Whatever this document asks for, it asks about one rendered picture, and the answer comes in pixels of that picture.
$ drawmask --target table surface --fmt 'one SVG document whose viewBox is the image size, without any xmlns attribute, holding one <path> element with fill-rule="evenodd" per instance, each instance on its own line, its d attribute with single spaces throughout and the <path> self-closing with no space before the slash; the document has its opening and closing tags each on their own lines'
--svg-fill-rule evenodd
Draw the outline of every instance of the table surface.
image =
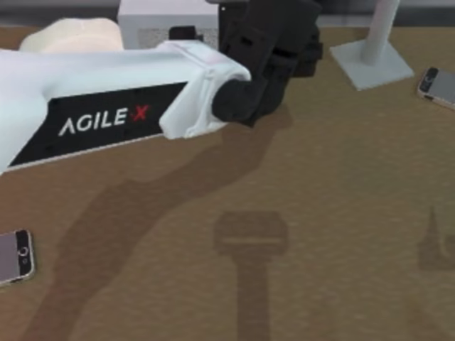
<svg viewBox="0 0 455 341">
<path fill-rule="evenodd" d="M 0 340 L 455 340 L 455 112 L 415 94 L 454 37 L 395 29 L 417 76 L 364 92 L 326 52 L 253 130 L 3 175 L 0 232 L 32 231 L 38 271 L 0 291 Z"/>
</svg>

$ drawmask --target cell phone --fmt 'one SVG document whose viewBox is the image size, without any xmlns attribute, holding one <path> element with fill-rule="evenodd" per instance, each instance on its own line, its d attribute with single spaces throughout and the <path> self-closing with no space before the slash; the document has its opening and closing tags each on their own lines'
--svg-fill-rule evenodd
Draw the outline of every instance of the cell phone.
<svg viewBox="0 0 455 341">
<path fill-rule="evenodd" d="M 455 110 L 455 73 L 429 68 L 419 83 L 417 94 L 443 107 Z"/>
<path fill-rule="evenodd" d="M 0 234 L 0 286 L 22 281 L 35 273 L 31 233 Z"/>
</svg>

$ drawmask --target agile x logo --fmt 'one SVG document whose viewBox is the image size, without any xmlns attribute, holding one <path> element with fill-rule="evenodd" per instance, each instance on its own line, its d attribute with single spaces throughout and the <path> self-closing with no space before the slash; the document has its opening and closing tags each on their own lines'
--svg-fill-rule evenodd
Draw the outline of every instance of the agile x logo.
<svg viewBox="0 0 455 341">
<path fill-rule="evenodd" d="M 120 108 L 115 113 L 104 110 L 96 114 L 84 114 L 79 119 L 74 120 L 69 117 L 62 129 L 58 132 L 58 136 L 75 135 L 78 132 L 107 129 L 112 126 L 122 126 L 128 122 L 145 121 L 149 110 L 149 105 L 136 105 L 135 111 L 130 111 L 128 108 Z"/>
</svg>

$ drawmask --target white square base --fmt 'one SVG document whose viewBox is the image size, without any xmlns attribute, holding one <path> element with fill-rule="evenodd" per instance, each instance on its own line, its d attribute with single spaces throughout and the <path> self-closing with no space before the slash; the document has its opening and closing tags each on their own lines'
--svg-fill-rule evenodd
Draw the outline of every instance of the white square base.
<svg viewBox="0 0 455 341">
<path fill-rule="evenodd" d="M 332 56 L 357 90 L 366 90 L 414 76 L 414 71 L 390 43 L 387 43 L 377 65 L 366 65 L 360 59 L 364 44 L 365 40 L 360 40 L 330 48 Z"/>
</svg>

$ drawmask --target phone home button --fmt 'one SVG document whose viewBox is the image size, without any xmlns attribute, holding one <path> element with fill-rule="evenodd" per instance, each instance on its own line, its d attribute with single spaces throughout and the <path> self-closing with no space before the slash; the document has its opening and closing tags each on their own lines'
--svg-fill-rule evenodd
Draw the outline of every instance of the phone home button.
<svg viewBox="0 0 455 341">
<path fill-rule="evenodd" d="M 19 256 L 25 257 L 28 255 L 28 247 L 21 247 L 18 251 Z"/>
</svg>

